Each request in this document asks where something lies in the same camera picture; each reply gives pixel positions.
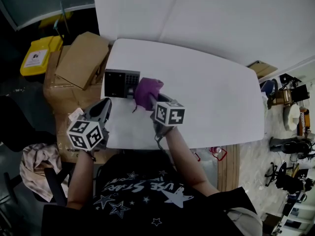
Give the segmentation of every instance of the black t-shirt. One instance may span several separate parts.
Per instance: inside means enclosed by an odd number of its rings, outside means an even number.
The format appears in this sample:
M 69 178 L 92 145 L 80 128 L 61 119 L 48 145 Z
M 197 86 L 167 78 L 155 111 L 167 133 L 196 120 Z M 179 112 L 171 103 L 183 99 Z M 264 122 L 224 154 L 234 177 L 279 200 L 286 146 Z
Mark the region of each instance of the black t-shirt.
M 205 197 L 181 180 L 159 154 L 116 155 L 96 180 L 96 195 L 81 210 L 46 205 L 43 235 L 105 235 L 135 231 L 242 235 L 225 210 L 254 211 L 242 188 Z

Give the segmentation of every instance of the paper label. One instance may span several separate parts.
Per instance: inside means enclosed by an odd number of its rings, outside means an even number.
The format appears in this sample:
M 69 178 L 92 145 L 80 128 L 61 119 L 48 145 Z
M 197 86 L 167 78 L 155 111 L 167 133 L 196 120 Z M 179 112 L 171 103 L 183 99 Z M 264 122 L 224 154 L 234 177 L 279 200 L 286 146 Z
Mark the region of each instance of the paper label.
M 42 65 L 48 49 L 31 52 L 26 59 L 24 67 Z
M 80 115 L 83 114 L 83 110 L 81 108 L 77 108 L 72 114 L 69 115 L 70 121 L 77 120 Z

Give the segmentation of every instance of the yellow bin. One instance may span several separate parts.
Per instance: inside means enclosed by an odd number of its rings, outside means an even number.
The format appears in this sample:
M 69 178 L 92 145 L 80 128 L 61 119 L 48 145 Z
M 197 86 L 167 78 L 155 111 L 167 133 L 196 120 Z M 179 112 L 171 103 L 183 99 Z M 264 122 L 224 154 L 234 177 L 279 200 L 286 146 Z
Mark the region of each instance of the yellow bin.
M 60 36 L 33 41 L 21 65 L 21 74 L 26 77 L 46 73 L 49 54 L 60 50 L 62 45 L 63 40 Z

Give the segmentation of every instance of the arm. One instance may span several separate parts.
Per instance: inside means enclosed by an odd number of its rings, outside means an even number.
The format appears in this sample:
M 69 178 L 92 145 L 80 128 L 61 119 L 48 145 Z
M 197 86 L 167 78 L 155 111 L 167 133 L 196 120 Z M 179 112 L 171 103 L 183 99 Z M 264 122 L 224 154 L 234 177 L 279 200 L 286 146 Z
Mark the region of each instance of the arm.
M 80 152 L 68 191 L 66 207 L 81 209 L 93 194 L 93 160 L 85 152 Z
M 176 127 L 166 135 L 166 140 L 176 169 L 188 185 L 207 197 L 218 193 L 219 191 L 208 181 L 203 168 L 193 156 Z

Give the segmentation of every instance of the purple cloth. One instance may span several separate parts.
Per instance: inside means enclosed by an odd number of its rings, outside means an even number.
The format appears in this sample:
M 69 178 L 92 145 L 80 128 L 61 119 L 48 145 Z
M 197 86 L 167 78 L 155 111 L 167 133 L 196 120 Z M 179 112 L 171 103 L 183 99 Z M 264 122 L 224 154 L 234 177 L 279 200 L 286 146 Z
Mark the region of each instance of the purple cloth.
M 134 99 L 137 106 L 142 106 L 146 110 L 151 111 L 153 106 L 150 100 L 150 94 L 157 99 L 159 90 L 164 83 L 162 81 L 150 78 L 142 78 L 134 93 Z

